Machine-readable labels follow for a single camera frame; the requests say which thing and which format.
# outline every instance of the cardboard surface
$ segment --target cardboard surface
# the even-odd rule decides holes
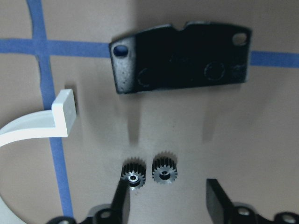
[[[0,38],[31,38],[31,18],[26,1],[0,1]]]
[[[154,25],[205,20],[251,27],[253,50],[299,52],[296,0],[44,0],[43,10],[52,40],[109,42]],[[251,66],[241,85],[120,96],[108,58],[51,56],[50,64],[56,94],[75,92],[78,118],[63,146],[78,222],[91,207],[111,202],[122,163],[132,156],[146,161],[147,180],[131,194],[130,224],[212,223],[206,178],[217,178],[233,201],[266,218],[299,213],[298,69]],[[43,109],[38,72],[34,56],[0,55],[2,125]],[[178,179],[169,186],[150,176],[163,151],[178,158]],[[42,224],[62,215],[49,140],[7,145],[0,158],[0,194],[20,218]]]

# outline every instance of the black plastic part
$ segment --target black plastic part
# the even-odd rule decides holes
[[[127,224],[130,212],[130,195],[128,181],[120,180],[111,204],[108,209],[99,210],[94,217],[87,217],[80,224]],[[59,224],[68,221],[68,224],[77,224],[70,217],[56,217],[47,224]]]
[[[109,44],[117,93],[243,83],[251,30],[189,22],[154,27]]]
[[[274,221],[246,206],[234,206],[216,179],[206,181],[206,207],[214,224],[299,224],[299,216],[283,212]]]

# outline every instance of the blue tape line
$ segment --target blue tape line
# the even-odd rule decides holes
[[[37,57],[40,67],[40,88],[42,92],[43,106],[45,110],[48,110],[51,109],[51,105],[55,100],[55,89],[50,67],[50,55],[48,53],[48,41],[43,19],[43,7],[41,0],[27,0],[27,4],[33,27],[32,49],[35,50],[34,54]],[[63,215],[72,217],[73,209],[61,138],[50,138],[50,146]]]
[[[252,51],[250,65],[299,68],[299,54]]]
[[[66,165],[64,160],[64,149],[61,138],[50,138],[52,156],[55,164],[55,173],[57,178],[58,190],[60,195],[61,207],[64,216],[73,217],[71,206],[71,194],[67,180]]]
[[[109,58],[108,43],[48,41],[50,55]]]
[[[30,39],[0,40],[0,53],[21,53],[34,55],[33,41]]]
[[[47,39],[41,0],[27,0],[32,21],[32,39]]]
[[[21,53],[39,56],[110,57],[108,43],[54,40],[37,41],[30,39],[0,40],[0,53]],[[299,54],[252,51],[250,65],[299,68]]]

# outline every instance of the gear bore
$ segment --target gear bore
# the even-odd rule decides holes
[[[152,177],[157,183],[172,183],[175,181],[177,176],[177,165],[172,159],[162,157],[154,160],[152,166]]]
[[[145,167],[138,163],[128,163],[122,168],[121,180],[128,180],[131,190],[142,187],[145,183]]]

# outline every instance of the spur gear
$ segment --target spur gear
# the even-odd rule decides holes
[[[172,159],[162,157],[154,160],[152,166],[152,177],[157,183],[172,183],[175,181],[177,176],[177,165]]]
[[[138,163],[128,163],[122,167],[121,180],[128,180],[131,190],[142,187],[145,183],[145,167]]]

